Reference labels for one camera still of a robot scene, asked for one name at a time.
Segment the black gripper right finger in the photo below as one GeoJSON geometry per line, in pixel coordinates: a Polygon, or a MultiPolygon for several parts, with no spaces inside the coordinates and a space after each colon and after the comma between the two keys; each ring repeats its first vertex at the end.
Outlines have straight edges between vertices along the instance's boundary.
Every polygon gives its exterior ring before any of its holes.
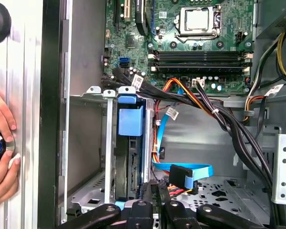
{"type": "Polygon", "coordinates": [[[158,186],[159,218],[163,229],[263,229],[264,226],[213,204],[199,203],[196,211],[177,199],[185,190],[158,186]]]}

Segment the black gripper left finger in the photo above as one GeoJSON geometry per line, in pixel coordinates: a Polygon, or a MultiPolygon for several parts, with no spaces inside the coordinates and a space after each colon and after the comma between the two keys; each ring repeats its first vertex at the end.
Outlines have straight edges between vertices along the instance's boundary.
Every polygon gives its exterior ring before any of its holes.
{"type": "Polygon", "coordinates": [[[153,208],[157,206],[159,183],[144,183],[140,199],[129,200],[123,208],[103,204],[86,213],[78,213],[58,229],[152,229],[153,208]]]}

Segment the person hand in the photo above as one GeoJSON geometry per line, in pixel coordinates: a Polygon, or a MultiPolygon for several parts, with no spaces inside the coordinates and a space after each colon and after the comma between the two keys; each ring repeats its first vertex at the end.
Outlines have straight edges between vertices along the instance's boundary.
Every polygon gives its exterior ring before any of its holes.
{"type": "MultiPolygon", "coordinates": [[[[6,142],[13,140],[12,130],[16,130],[16,121],[0,96],[0,132],[6,142]]],[[[11,198],[18,190],[20,158],[10,164],[13,152],[6,151],[0,160],[0,204],[11,198]]]]}

